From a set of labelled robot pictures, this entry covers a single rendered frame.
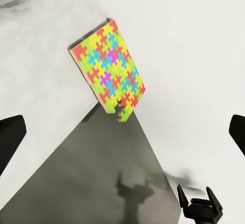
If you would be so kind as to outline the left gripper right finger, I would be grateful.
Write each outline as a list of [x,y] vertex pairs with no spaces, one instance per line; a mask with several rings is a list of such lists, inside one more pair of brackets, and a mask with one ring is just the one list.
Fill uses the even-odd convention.
[[230,122],[229,133],[245,156],[245,117],[234,114]]

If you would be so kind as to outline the jigsaw puzzle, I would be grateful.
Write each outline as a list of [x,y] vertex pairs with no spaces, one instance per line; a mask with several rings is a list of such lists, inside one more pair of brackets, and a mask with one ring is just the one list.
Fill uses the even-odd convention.
[[115,20],[69,51],[106,113],[122,106],[118,122],[126,122],[145,86]]

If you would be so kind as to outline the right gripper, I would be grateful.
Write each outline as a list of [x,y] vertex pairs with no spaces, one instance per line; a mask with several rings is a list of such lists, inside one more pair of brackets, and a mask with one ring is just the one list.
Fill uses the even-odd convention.
[[217,224],[219,219],[223,216],[223,207],[219,200],[213,193],[210,187],[206,187],[211,207],[204,207],[194,204],[189,204],[187,198],[182,191],[181,186],[177,187],[180,207],[184,212],[186,218],[195,220],[195,224]]

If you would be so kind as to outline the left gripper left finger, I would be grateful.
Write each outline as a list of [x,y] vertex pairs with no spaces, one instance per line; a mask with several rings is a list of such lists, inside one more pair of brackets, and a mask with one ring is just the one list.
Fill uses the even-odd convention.
[[22,115],[0,120],[0,175],[27,134]]

